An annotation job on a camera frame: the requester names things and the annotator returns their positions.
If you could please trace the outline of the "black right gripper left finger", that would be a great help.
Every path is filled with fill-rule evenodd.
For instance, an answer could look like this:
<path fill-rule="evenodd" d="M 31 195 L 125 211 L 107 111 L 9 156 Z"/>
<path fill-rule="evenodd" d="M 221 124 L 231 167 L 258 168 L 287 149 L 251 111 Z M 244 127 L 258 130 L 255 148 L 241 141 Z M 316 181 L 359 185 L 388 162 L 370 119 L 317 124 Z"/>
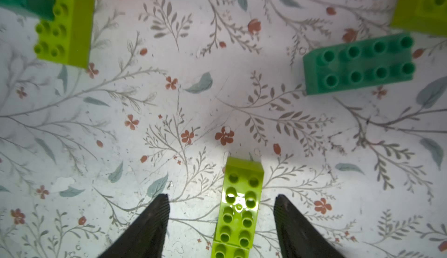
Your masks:
<path fill-rule="evenodd" d="M 159 194 L 101 258 L 160 258 L 170 213 L 167 194 Z"/>

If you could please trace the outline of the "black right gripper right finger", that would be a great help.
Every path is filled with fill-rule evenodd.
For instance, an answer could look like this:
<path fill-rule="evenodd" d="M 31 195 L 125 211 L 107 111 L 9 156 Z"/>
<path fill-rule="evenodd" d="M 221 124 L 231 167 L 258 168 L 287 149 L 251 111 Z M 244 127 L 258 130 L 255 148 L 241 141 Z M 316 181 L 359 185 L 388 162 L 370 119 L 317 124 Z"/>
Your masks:
<path fill-rule="evenodd" d="M 284 258 L 343 258 L 283 194 L 275 199 L 274 218 Z"/>

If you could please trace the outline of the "extra dark green lego brick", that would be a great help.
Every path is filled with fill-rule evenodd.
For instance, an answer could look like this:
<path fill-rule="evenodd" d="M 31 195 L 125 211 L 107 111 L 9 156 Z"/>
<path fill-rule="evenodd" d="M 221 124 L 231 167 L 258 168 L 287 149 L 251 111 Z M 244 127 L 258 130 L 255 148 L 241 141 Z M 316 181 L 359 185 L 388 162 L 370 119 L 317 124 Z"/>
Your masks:
<path fill-rule="evenodd" d="M 414 39 L 404 32 L 322 47 L 303 57 L 308 95 L 411 81 Z"/>

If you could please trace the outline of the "long lime green lego brick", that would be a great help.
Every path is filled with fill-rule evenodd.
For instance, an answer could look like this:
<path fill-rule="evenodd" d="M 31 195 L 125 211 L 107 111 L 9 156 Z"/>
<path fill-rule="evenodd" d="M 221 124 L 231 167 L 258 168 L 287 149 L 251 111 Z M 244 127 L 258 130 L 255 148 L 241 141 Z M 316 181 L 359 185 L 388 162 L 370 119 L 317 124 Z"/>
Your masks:
<path fill-rule="evenodd" d="M 86 69 L 89 64 L 95 0 L 55 0 L 54 19 L 35 26 L 38 59 Z"/>

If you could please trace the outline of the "extra lime green lego brick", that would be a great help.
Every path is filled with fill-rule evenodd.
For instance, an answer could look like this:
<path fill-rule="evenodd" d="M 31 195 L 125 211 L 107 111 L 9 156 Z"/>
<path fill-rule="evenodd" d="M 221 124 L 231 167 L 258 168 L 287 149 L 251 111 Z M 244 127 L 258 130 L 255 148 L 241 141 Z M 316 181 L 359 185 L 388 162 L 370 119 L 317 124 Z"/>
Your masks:
<path fill-rule="evenodd" d="M 398 0 L 391 27 L 446 37 L 447 0 Z"/>

